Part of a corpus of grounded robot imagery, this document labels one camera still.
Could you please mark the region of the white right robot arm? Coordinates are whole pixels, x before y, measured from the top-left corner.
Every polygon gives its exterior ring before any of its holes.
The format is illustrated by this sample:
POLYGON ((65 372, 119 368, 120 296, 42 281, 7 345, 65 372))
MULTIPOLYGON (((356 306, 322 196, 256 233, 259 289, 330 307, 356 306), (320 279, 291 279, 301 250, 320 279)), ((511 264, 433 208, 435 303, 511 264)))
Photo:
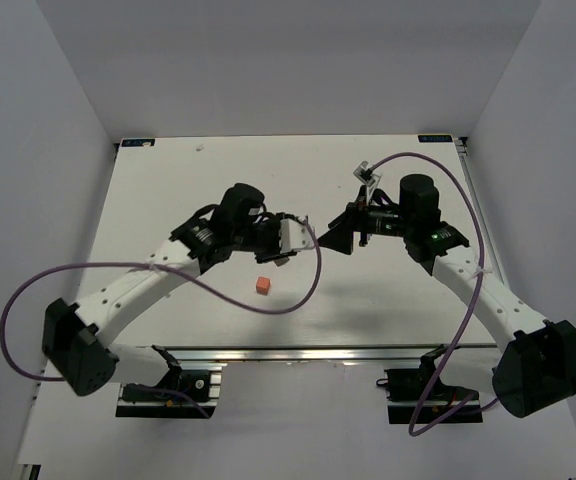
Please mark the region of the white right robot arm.
POLYGON ((517 418, 576 395, 576 328, 548 320, 485 272, 466 237, 442 220, 430 177, 405 176, 397 203, 361 188, 319 244, 349 255, 371 235, 402 238, 412 260, 466 304, 497 346, 484 353, 437 348, 420 361, 421 382, 436 375, 439 388, 485 392, 517 418))

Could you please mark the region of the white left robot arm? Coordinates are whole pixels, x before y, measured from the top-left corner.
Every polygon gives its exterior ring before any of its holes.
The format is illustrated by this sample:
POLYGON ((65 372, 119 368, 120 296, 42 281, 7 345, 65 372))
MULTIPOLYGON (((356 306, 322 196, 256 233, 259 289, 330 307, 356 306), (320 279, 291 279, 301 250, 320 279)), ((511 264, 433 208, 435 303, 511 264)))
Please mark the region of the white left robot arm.
POLYGON ((244 183, 230 187, 218 204, 200 208, 149 257, 99 291, 45 312, 42 350, 78 396, 107 383, 172 390, 181 367, 159 346, 121 345, 119 334, 176 288, 199 278, 237 252, 259 263, 282 263, 309 244, 306 228, 286 213, 269 213, 264 195, 244 183))

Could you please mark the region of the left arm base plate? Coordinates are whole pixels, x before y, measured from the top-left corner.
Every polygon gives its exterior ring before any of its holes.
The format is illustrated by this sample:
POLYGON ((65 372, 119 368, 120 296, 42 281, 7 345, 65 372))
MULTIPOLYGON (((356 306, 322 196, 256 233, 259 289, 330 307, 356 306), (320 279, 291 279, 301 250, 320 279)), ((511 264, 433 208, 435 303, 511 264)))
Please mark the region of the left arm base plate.
POLYGON ((117 418, 210 419, 220 396, 224 363, 186 362, 176 380, 155 387, 122 384, 117 418))

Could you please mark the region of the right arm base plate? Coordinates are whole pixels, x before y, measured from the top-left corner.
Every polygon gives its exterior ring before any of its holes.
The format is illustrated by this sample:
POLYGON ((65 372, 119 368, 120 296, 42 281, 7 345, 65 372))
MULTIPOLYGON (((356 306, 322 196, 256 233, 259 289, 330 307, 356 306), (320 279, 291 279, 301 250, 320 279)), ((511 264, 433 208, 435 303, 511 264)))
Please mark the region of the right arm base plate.
MULTIPOLYGON (((385 370, 382 377, 375 381, 375 385, 386 394, 389 423, 391 425, 407 425, 425 387, 425 382, 421 380, 418 370, 408 368, 385 370)), ((468 391, 466 389, 445 386, 438 381, 425 400, 417 423, 426 425, 439 418, 466 398, 467 395, 468 391)), ((443 420, 444 424, 476 424, 482 422, 483 414, 480 411, 478 394, 475 394, 454 415, 443 420)))

